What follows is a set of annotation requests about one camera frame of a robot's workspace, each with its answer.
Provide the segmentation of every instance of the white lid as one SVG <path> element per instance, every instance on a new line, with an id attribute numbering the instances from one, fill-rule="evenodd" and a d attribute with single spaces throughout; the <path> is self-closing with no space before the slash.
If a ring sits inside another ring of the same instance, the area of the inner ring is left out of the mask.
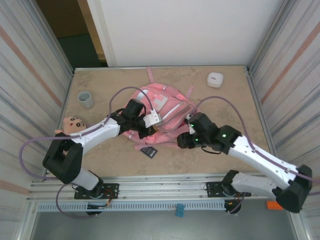
<path id="1" fill-rule="evenodd" d="M 224 75 L 218 72 L 211 72 L 206 82 L 209 87 L 220 88 L 224 83 Z"/>

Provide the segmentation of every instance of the table surface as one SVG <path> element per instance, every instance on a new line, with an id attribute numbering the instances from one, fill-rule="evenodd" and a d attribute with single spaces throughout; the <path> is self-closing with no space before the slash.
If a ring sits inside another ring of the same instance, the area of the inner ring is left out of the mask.
<path id="1" fill-rule="evenodd" d="M 255 103 L 242 66 L 195 66 L 152 68 L 154 80 L 173 86 L 183 94 L 194 85 L 190 99 L 198 103 L 208 96 L 222 96 L 231 101 L 240 111 L 252 141 L 265 150 L 267 141 L 259 120 Z M 224 75 L 220 88 L 207 85 L 211 72 Z M 86 123 L 95 124 L 108 114 L 109 100 L 118 90 L 141 87 L 149 84 L 146 68 L 89 69 L 75 72 L 66 106 L 66 117 L 78 117 Z M 84 109 L 77 101 L 81 91 L 91 92 L 94 106 Z M 123 108 L 135 90 L 121 92 L 112 102 L 112 111 Z M 220 99 L 210 99 L 200 106 L 218 127 L 230 125 L 244 132 L 234 110 Z M 100 177 L 149 176 L 169 174 L 226 173 L 229 170 L 255 172 L 256 170 L 237 158 L 220 154 L 212 155 L 196 149 L 176 149 L 157 145 L 154 158 L 134 149 L 135 142 L 121 135 L 106 140 L 89 150 L 82 159 L 82 166 Z"/>

